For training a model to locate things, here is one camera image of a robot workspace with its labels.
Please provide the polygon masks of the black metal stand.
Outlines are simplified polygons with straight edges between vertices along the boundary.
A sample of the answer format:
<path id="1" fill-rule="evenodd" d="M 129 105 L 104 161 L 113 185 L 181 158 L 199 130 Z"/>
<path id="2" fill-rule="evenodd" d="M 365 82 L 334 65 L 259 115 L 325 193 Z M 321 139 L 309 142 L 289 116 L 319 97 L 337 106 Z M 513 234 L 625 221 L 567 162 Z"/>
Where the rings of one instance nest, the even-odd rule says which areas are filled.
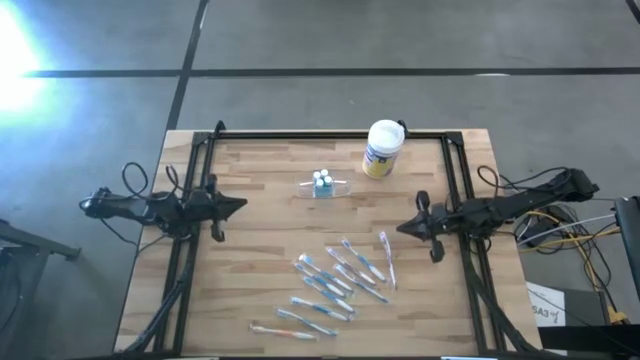
<path id="1" fill-rule="evenodd" d="M 29 233 L 0 219 L 0 360 L 9 352 L 28 317 L 48 258 L 75 260 L 78 247 Z"/>

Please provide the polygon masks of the black screen edge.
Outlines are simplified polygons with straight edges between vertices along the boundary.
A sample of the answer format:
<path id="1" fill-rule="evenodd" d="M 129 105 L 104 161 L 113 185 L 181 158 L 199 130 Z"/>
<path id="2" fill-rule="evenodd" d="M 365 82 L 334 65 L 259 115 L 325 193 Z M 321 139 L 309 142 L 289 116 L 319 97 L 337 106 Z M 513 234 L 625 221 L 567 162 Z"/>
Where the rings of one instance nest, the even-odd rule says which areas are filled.
<path id="1" fill-rule="evenodd" d="M 634 287 L 640 300 L 640 196 L 616 199 L 614 212 L 616 223 L 621 231 Z"/>

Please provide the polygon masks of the pink toothbrush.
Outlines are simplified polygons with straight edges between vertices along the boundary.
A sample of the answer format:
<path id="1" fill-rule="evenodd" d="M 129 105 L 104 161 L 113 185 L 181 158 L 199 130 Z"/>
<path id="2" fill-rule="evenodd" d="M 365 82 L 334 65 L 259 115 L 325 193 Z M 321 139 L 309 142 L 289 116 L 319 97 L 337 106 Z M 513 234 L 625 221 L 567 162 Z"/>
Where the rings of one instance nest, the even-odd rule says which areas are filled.
<path id="1" fill-rule="evenodd" d="M 390 275 L 390 282 L 391 282 L 391 286 L 394 290 L 397 289 L 397 279 L 396 279 L 396 274 L 395 274 L 395 268 L 394 268 L 394 264 L 393 264 L 393 255 L 392 255 L 392 249 L 391 249 L 391 244 L 389 242 L 388 236 L 386 234 L 385 231 L 382 231 L 379 234 L 379 239 L 383 245 L 385 254 L 386 254 L 386 259 L 387 259 L 387 264 L 388 264 L 388 268 L 389 268 L 389 275 Z"/>

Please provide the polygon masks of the yellow Lysol wipes canister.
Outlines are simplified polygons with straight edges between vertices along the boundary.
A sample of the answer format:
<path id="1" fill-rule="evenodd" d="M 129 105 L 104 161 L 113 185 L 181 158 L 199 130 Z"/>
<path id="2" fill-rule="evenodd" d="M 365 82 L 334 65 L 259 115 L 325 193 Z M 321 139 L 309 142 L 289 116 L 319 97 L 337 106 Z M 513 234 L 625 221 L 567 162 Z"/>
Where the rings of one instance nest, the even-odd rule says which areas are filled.
<path id="1" fill-rule="evenodd" d="M 369 128 L 362 163 L 363 172 L 369 177 L 380 179 L 393 171 L 405 141 L 400 127 L 395 122 L 382 119 Z"/>

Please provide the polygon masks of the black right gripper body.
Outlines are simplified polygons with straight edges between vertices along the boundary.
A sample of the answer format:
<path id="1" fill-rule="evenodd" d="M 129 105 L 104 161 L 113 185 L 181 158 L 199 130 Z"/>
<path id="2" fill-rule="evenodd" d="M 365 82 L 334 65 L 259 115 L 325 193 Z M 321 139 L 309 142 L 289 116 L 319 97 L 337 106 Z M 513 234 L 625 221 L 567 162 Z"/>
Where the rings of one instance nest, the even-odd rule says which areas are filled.
<path id="1" fill-rule="evenodd" d="M 443 203 L 438 203 L 431 208 L 429 195 L 424 190 L 417 193 L 416 206 L 418 216 L 422 216 L 426 220 L 429 229 L 428 237 L 418 238 L 431 243 L 430 258 L 433 263 L 438 263 L 443 260 L 445 255 L 444 245 L 437 239 L 437 236 L 446 232 L 446 208 Z"/>

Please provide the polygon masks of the orange wrapped toothbrush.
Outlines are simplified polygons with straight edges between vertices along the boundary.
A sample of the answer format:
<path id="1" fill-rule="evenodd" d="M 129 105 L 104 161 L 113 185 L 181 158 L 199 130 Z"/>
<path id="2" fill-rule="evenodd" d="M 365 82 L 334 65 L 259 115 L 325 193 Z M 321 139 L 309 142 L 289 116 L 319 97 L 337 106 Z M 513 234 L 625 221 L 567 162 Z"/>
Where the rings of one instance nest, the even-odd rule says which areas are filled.
<path id="1" fill-rule="evenodd" d="M 304 340 L 304 341 L 317 341 L 318 340 L 317 336 L 315 336 L 313 334 L 310 334 L 310 333 L 267 328 L 267 327 L 255 325 L 253 323 L 251 323 L 249 325 L 249 329 L 250 329 L 251 332 L 258 333 L 258 334 L 269 334 L 269 335 L 286 337 L 286 338 L 293 338 L 293 339 Z"/>

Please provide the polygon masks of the white paper sheet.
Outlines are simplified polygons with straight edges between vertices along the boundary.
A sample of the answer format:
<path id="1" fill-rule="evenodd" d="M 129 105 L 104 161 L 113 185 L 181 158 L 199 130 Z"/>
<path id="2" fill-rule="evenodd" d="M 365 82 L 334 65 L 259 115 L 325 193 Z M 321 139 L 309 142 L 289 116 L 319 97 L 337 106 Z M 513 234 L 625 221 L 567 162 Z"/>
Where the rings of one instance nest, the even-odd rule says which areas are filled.
<path id="1" fill-rule="evenodd" d="M 565 293 L 531 282 L 527 282 L 526 285 L 537 326 L 564 327 Z"/>

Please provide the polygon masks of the black aluminium table frame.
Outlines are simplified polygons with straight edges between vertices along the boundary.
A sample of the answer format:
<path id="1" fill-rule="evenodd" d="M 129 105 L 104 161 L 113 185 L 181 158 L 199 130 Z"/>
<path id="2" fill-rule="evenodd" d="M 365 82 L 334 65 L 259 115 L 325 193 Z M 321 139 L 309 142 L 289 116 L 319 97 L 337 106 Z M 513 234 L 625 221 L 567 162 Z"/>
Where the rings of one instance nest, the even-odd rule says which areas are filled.
<path id="1" fill-rule="evenodd" d="M 220 191 L 248 204 L 224 226 L 216 242 L 208 224 L 197 240 L 173 244 L 159 231 L 144 230 L 114 348 L 123 353 L 148 326 L 172 279 L 187 261 L 195 265 L 186 294 L 172 309 L 166 327 L 151 343 L 163 356 L 227 357 L 423 357 L 475 355 L 493 343 L 494 326 L 485 306 L 467 292 L 462 252 L 455 236 L 443 238 L 444 259 L 433 263 L 430 246 L 400 234 L 396 227 L 415 215 L 415 195 L 457 203 L 490 190 L 475 175 L 493 162 L 484 130 L 413 131 L 392 174 L 382 180 L 362 171 L 366 135 L 362 131 L 249 132 L 171 131 L 160 162 L 181 178 L 200 183 L 210 165 Z M 347 196 L 315 199 L 298 195 L 298 184 L 327 169 L 335 180 L 351 182 Z M 319 302 L 294 262 L 306 253 L 325 270 L 334 266 L 326 248 L 349 240 L 353 248 L 389 274 L 379 239 L 391 244 L 397 289 L 383 284 L 383 303 L 363 291 L 349 300 L 356 310 L 342 322 L 309 308 L 294 313 L 337 336 L 324 335 L 277 309 L 291 297 Z M 255 325 L 310 333 L 317 341 L 258 334 Z"/>

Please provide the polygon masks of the blue toothbrush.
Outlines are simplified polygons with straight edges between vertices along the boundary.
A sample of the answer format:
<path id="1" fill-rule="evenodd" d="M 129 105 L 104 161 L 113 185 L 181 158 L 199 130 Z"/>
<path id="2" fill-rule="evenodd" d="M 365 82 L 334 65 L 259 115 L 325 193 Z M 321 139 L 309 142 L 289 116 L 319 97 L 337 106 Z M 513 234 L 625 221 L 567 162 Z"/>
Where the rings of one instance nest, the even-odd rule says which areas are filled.
<path id="1" fill-rule="evenodd" d="M 337 319 L 343 322 L 351 322 L 353 320 L 353 317 L 351 315 L 344 315 L 326 306 L 316 304 L 299 297 L 291 297 L 290 302 L 292 305 L 313 309 L 314 311 L 320 312 L 326 316 L 332 317 L 334 319 Z"/>
<path id="2" fill-rule="evenodd" d="M 341 240 L 342 245 L 347 248 L 376 278 L 378 278 L 382 282 L 386 282 L 387 279 L 384 274 L 376 268 L 366 257 L 357 252 L 351 242 L 346 238 Z"/>
<path id="3" fill-rule="evenodd" d="M 333 284 L 327 282 L 321 276 L 319 276 L 319 275 L 317 275 L 315 273 L 312 273 L 311 271 L 307 270 L 302 264 L 295 263 L 294 267 L 304 275 L 304 278 L 310 279 L 312 284 L 319 284 L 323 288 L 329 290 L 331 293 L 333 293 L 334 295 L 337 295 L 340 298 L 344 298 L 346 296 L 346 294 L 342 290 L 340 290 L 339 288 L 337 288 Z"/>
<path id="4" fill-rule="evenodd" d="M 341 298 L 337 297 L 336 295 L 334 295 L 333 293 L 331 293 L 327 289 L 325 289 L 325 288 L 321 287 L 320 285 L 318 285 L 317 283 L 315 283 L 312 278 L 304 277 L 303 281 L 304 281 L 304 283 L 306 285 L 308 285 L 309 287 L 315 289 L 316 291 L 321 293 L 324 297 L 326 297 L 328 300 L 330 300 L 331 302 L 333 302 L 336 305 L 340 306 L 342 309 L 346 310 L 348 313 L 350 313 L 350 314 L 354 314 L 355 313 L 355 309 L 351 305 L 349 305 L 346 301 L 344 301 Z"/>
<path id="5" fill-rule="evenodd" d="M 292 313 L 290 311 L 284 310 L 284 309 L 277 309 L 276 310 L 276 314 L 279 317 L 285 318 L 285 319 L 292 319 L 292 320 L 297 320 L 298 322 L 304 324 L 305 326 L 314 329 L 324 335 L 328 335 L 328 336 L 337 336 L 338 333 L 335 330 L 323 327 L 321 325 L 318 325 L 312 321 L 310 321 L 307 318 L 304 318 L 300 315 L 297 315 L 295 313 Z"/>
<path id="6" fill-rule="evenodd" d="M 344 277 L 346 277 L 349 281 L 351 281 L 352 283 L 354 283 L 355 285 L 357 285 L 358 287 L 360 287 L 362 290 L 364 290 L 365 292 L 369 293 L 370 295 L 374 296 L 376 299 L 378 299 L 379 301 L 383 302 L 383 303 L 388 303 L 389 300 L 383 296 L 382 294 L 380 294 L 377 290 L 375 290 L 372 287 L 369 287 L 368 285 L 364 284 L 362 281 L 360 281 L 359 279 L 357 279 L 351 272 L 349 272 L 343 265 L 340 264 L 335 264 L 333 266 L 333 268 L 339 272 L 341 275 L 343 275 Z"/>
<path id="7" fill-rule="evenodd" d="M 324 278 L 326 278 L 326 279 L 334 282 L 335 284 L 339 285 L 342 289 L 344 289 L 344 290 L 346 290 L 348 292 L 353 292 L 354 291 L 354 289 L 351 286 L 346 284 L 344 281 L 342 281 L 338 277 L 336 277 L 333 274 L 329 273 L 328 271 L 316 266 L 315 263 L 313 262 L 313 259 L 310 256 L 308 256 L 306 253 L 301 254 L 299 256 L 299 260 L 304 262 L 309 267 L 313 268 L 316 272 L 318 272 Z"/>

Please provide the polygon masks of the black power adapter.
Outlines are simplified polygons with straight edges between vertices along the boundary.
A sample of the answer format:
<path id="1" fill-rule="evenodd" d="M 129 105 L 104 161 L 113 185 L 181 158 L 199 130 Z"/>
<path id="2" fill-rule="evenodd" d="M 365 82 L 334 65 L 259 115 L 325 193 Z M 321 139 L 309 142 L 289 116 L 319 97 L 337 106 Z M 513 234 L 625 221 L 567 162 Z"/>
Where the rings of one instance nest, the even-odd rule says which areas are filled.
<path id="1" fill-rule="evenodd" d="M 574 217 L 559 205 L 549 205 L 540 208 L 536 210 L 534 214 L 527 217 L 525 229 L 518 235 L 517 240 L 527 240 L 540 233 L 548 232 L 548 234 L 526 243 L 527 247 L 533 248 L 541 245 L 549 238 L 568 238 L 570 230 L 567 228 L 556 230 L 556 228 L 563 224 L 571 223 L 573 220 Z"/>

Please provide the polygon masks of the clear acrylic organizer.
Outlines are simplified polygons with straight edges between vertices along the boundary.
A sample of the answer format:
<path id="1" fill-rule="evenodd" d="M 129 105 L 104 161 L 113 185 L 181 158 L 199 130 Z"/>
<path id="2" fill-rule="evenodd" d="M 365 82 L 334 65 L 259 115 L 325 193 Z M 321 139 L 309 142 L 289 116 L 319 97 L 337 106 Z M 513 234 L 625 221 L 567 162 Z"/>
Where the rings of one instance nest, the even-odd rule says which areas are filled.
<path id="1" fill-rule="evenodd" d="M 347 196 L 347 195 L 349 195 L 351 193 L 351 182 L 350 181 L 333 179 L 333 190 L 334 190 L 333 196 L 329 197 L 325 193 L 324 197 L 316 198 L 314 196 L 315 181 L 313 179 L 310 182 L 299 183 L 298 184 L 298 195 L 300 197 L 303 197 L 303 198 L 329 199 L 329 198 Z"/>

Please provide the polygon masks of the black floor case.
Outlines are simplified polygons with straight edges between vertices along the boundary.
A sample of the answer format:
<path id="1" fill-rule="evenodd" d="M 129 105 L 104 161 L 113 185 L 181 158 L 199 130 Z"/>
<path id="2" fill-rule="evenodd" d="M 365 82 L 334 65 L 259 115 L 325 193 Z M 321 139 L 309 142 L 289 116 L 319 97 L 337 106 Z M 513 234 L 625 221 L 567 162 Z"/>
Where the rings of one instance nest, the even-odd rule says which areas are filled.
<path id="1" fill-rule="evenodd" d="M 599 292 L 559 289 L 565 293 L 566 325 L 541 327 L 542 346 L 563 354 L 640 357 L 640 324 L 611 325 L 605 296 Z"/>

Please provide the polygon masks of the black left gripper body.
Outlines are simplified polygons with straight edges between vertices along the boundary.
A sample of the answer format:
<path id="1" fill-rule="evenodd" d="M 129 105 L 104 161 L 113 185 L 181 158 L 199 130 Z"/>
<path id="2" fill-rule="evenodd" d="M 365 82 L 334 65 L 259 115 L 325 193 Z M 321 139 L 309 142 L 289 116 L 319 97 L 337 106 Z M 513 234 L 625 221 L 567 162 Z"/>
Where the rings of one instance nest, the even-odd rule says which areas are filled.
<path id="1" fill-rule="evenodd" d="M 216 242 L 226 240 L 222 229 L 222 222 L 226 220 L 223 212 L 222 193 L 217 189 L 217 176 L 205 176 L 203 188 L 194 189 L 185 204 L 187 218 L 194 222 L 211 220 L 211 236 Z"/>

